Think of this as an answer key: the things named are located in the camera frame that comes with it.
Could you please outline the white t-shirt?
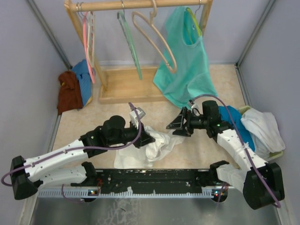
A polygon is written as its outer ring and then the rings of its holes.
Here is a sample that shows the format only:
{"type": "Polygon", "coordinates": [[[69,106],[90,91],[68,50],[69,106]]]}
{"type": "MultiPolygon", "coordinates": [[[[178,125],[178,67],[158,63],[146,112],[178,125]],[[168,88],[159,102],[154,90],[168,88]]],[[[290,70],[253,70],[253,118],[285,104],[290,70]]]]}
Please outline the white t-shirt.
{"type": "Polygon", "coordinates": [[[155,131],[149,126],[145,131],[155,138],[155,141],[141,148],[134,145],[116,151],[114,168],[116,169],[139,169],[151,168],[155,161],[163,159],[174,148],[175,145],[184,141],[183,136],[173,135],[173,132],[162,133],[155,131]]]}

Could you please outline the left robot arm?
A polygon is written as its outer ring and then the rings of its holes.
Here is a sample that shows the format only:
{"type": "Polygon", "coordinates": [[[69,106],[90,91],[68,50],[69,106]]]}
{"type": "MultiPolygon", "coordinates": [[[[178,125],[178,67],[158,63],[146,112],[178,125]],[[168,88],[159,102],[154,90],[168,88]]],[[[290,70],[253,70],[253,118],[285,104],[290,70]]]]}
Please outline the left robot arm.
{"type": "Polygon", "coordinates": [[[155,141],[137,119],[132,119],[129,127],[125,127],[125,124],[123,117],[114,115],[103,125],[58,150],[28,159],[22,156],[13,158],[9,176],[14,198],[22,200],[31,197],[48,184],[92,186],[98,180],[92,163],[84,162],[69,170],[62,166],[130,145],[139,149],[155,141]]]}

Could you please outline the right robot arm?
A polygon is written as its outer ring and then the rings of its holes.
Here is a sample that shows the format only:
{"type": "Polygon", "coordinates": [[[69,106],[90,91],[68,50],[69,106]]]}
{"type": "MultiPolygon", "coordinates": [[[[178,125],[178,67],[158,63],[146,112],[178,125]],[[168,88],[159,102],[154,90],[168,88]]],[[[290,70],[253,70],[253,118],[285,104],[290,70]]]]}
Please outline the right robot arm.
{"type": "Polygon", "coordinates": [[[196,114],[193,101],[189,103],[191,109],[183,107],[166,129],[184,137],[190,137],[196,129],[206,130],[208,137],[225,149],[239,166],[235,168],[226,161],[211,164],[210,182],[216,186],[225,182],[239,190],[254,210],[271,204],[279,207],[285,198],[280,166],[268,163],[243,142],[233,123],[221,119],[216,101],[204,101],[201,114],[196,114]]]}

